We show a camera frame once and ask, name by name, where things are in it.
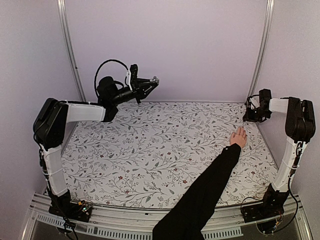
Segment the black sleeved forearm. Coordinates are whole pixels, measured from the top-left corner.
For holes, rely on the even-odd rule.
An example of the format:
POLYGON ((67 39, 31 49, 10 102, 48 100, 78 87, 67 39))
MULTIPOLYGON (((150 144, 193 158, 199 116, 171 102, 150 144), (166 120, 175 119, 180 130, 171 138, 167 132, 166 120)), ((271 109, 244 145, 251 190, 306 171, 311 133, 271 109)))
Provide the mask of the black sleeved forearm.
POLYGON ((226 146, 153 228, 154 240, 203 240, 201 233, 239 161, 241 147, 226 146))

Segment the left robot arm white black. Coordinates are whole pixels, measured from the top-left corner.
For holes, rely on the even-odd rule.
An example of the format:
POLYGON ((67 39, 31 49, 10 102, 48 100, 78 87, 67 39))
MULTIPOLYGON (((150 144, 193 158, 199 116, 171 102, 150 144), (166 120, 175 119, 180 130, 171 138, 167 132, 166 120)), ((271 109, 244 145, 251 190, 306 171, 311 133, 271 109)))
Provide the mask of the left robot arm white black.
POLYGON ((140 103, 160 83, 157 77, 137 78, 132 75, 128 86, 111 76, 102 78, 97 86, 98 102, 58 101, 48 98, 34 124, 34 140, 39 145, 39 156, 49 191, 55 197, 68 194, 61 160, 66 125, 73 122, 111 122, 118 113, 118 105, 135 99, 140 103))

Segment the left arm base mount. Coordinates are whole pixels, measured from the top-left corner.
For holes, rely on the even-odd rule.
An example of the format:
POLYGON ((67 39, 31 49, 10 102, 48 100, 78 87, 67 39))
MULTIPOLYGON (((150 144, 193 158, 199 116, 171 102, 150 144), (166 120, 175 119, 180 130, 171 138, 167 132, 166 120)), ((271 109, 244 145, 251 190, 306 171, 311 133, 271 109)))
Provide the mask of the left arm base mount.
POLYGON ((85 200, 80 200, 76 203, 71 202, 69 191, 62 196, 50 193, 49 197, 51 199, 51 205, 48 210, 50 214, 80 222, 89 222, 92 214, 92 203, 85 200))

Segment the person's bare hand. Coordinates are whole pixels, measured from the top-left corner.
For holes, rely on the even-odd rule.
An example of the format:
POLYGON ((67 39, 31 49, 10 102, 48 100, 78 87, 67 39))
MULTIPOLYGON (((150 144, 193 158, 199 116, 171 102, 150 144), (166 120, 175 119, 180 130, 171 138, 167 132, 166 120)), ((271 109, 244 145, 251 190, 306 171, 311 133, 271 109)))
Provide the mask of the person's bare hand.
POLYGON ((233 132, 230 136, 229 143, 230 145, 238 145, 241 149, 243 149, 247 143, 247 134, 246 130, 243 126, 238 127, 236 132, 233 132))

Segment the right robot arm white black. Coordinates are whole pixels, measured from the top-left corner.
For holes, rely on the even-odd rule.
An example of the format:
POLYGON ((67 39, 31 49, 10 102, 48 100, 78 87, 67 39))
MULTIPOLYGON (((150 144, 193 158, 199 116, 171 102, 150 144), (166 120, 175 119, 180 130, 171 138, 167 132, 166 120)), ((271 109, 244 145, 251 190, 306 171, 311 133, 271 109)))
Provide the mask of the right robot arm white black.
POLYGON ((297 97, 272 98, 269 89, 262 89, 245 102, 244 122, 263 123, 272 113, 285 114, 286 146, 277 175, 271 186, 274 191, 284 193, 300 167, 302 155, 316 132, 314 106, 310 100, 297 97))

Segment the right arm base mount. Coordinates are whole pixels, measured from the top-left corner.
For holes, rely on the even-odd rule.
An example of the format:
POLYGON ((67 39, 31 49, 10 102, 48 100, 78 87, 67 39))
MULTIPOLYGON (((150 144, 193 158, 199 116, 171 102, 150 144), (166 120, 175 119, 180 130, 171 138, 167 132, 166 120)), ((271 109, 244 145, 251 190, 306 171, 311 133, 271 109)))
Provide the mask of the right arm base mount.
POLYGON ((261 234, 273 235, 283 220, 284 203, 289 196, 289 191, 279 192, 268 188, 261 200, 254 197, 246 197, 240 205, 240 212, 245 223, 256 222, 261 234), (243 206, 247 199, 254 199, 259 204, 243 206))

